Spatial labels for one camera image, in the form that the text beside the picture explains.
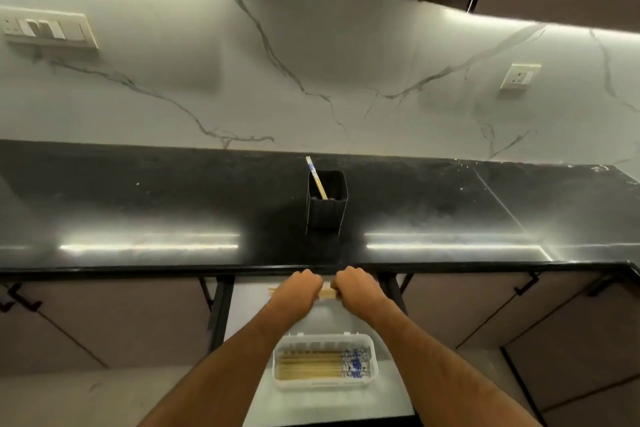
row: white translucent plastic container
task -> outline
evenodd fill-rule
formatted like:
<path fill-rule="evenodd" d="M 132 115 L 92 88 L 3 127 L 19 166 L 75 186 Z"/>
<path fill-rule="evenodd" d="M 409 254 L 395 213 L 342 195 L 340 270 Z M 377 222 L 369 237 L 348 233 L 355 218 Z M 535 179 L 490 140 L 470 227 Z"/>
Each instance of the white translucent plastic container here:
<path fill-rule="evenodd" d="M 371 351 L 369 360 L 370 376 L 364 378 L 314 378 L 311 380 L 276 379 L 276 361 L 285 351 L 336 351 L 364 348 Z M 273 351 L 271 375 L 277 387 L 281 389 L 306 389 L 315 387 L 363 387 L 371 383 L 378 375 L 378 361 L 373 340 L 366 334 L 303 334 L 284 336 Z"/>

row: person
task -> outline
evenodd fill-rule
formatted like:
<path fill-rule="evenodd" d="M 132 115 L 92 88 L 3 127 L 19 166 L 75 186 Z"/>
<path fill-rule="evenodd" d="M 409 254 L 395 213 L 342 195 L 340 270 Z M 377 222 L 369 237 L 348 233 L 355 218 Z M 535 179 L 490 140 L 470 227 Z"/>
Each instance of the person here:
<path fill-rule="evenodd" d="M 240 427 L 280 338 L 311 310 L 323 279 L 295 272 L 241 330 L 195 366 L 140 427 Z M 411 319 L 362 269 L 347 267 L 331 286 L 346 309 L 387 345 L 425 426 L 540 427 L 529 413 Z"/>

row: hand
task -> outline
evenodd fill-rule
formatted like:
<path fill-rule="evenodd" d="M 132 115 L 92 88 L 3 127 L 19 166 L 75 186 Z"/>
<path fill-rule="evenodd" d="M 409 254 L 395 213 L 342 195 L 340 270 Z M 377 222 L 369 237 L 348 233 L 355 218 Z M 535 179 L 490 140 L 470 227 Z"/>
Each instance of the hand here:
<path fill-rule="evenodd" d="M 366 323 L 370 323 L 375 311 L 388 302 L 376 279 L 362 269 L 347 267 L 338 272 L 331 287 L 338 291 L 347 310 Z"/>
<path fill-rule="evenodd" d="M 309 313 L 323 284 L 322 277 L 309 269 L 295 272 L 280 284 L 267 305 L 282 319 L 285 331 Z"/>

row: backsplash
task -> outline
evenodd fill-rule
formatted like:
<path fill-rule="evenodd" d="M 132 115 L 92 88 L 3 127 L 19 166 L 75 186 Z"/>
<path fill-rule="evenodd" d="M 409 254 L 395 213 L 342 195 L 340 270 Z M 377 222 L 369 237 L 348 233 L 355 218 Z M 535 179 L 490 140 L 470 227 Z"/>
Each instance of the backsplash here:
<path fill-rule="evenodd" d="M 0 44 L 0 138 L 617 165 L 640 178 L 640 35 L 417 0 L 0 0 L 99 51 Z M 542 65 L 500 92 L 512 63 Z"/>

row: kitchen counter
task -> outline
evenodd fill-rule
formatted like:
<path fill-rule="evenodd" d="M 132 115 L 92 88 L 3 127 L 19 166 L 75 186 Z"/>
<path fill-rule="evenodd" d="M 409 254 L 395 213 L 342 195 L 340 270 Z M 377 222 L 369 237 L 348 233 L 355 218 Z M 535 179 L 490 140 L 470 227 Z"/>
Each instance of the kitchen counter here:
<path fill-rule="evenodd" d="M 0 140 L 0 273 L 640 261 L 614 167 L 314 155 L 346 176 L 338 233 L 306 227 L 304 156 Z"/>

